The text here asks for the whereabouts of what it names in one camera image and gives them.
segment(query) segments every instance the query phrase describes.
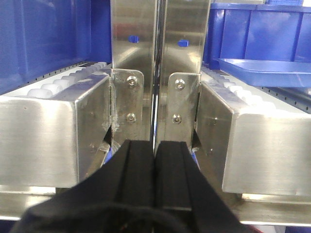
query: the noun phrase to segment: vertical metal post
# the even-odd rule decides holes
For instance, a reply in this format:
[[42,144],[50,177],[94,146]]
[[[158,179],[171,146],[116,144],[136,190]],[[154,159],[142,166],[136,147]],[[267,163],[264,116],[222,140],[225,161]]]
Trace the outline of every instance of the vertical metal post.
[[[162,10],[165,13],[156,145],[162,140],[174,140],[185,141],[190,147],[207,31],[209,0],[166,0],[163,6]],[[173,88],[170,86],[173,85],[176,86],[174,91],[179,94],[172,93]],[[176,111],[179,109],[183,115],[179,112],[173,113],[172,108]]]
[[[112,118],[118,120],[112,128],[112,144],[115,149],[120,147],[125,139],[150,140],[157,3],[158,0],[111,0],[112,78],[116,73],[115,69],[118,69],[118,74],[121,72],[120,69],[130,69],[140,71],[144,79],[143,97],[140,100],[132,100],[133,105],[142,105],[141,119],[129,123],[126,117],[119,116],[117,111],[112,113]],[[116,98],[122,99],[122,93],[119,92]],[[127,124],[135,124],[135,132],[128,131],[127,127],[123,127]]]

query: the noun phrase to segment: blue plastic tray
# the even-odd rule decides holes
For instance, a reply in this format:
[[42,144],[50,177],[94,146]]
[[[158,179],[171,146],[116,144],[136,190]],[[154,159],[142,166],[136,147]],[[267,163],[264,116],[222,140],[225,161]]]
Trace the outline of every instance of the blue plastic tray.
[[310,28],[311,7],[212,3],[203,58],[311,62]]
[[219,65],[251,86],[311,87],[311,63],[224,58]]

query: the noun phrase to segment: metal frame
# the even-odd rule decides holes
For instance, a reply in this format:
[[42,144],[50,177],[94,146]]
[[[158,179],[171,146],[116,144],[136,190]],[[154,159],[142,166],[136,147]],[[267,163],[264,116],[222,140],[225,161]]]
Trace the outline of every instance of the metal frame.
[[[183,104],[185,99],[178,102],[179,100],[174,99],[173,95],[174,103],[179,105],[178,111],[185,108],[181,115],[181,113],[174,112],[175,105],[168,105],[168,100],[172,95],[172,88],[169,87],[171,85],[170,77],[173,74],[176,76],[175,73],[178,72],[179,79],[188,75],[189,80],[192,76],[193,79],[200,82],[209,0],[166,0],[161,10],[163,11],[163,36],[160,41],[160,78],[155,143],[157,147],[163,140],[185,141],[190,148],[195,118],[194,108],[197,103],[195,96],[197,86],[192,86],[192,81],[184,83],[186,90],[191,93],[190,98],[187,98],[187,105],[190,109]],[[178,115],[182,118],[182,127],[181,125],[172,125],[172,118],[178,118]]]
[[144,77],[141,121],[136,121],[135,127],[140,132],[135,136],[123,127],[115,126],[113,131],[122,131],[123,136],[115,138],[115,149],[125,138],[151,140],[153,86],[156,64],[156,26],[157,0],[112,0],[111,1],[111,30],[112,30],[112,68],[138,70]]
[[263,92],[300,109],[301,111],[311,114],[310,88],[260,87],[260,89]]

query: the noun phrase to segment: stainless steel bracket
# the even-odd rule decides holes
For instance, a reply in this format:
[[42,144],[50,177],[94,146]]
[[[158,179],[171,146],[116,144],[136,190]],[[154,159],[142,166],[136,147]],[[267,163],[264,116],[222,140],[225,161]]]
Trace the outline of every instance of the stainless steel bracket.
[[140,140],[144,75],[138,70],[112,69],[112,152],[126,139]]
[[166,141],[185,141],[191,149],[201,74],[173,73],[169,77],[164,132]]

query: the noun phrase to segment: stainless steel housing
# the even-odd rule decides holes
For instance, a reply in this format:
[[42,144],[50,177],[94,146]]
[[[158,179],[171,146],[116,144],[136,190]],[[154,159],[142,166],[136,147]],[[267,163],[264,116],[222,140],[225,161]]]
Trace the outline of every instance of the stainless steel housing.
[[0,185],[71,187],[110,126],[110,80],[90,75],[52,99],[0,96]]
[[125,138],[150,140],[156,59],[157,2],[157,0],[111,1],[112,68],[138,70],[144,77],[143,96],[140,99],[142,118],[135,122],[135,127],[139,128],[139,132],[128,131],[125,118],[113,116],[119,119],[119,126],[112,127],[112,130],[118,134],[112,141],[113,148],[116,149],[122,145]]
[[311,116],[248,106],[202,82],[196,131],[224,192],[311,196]]

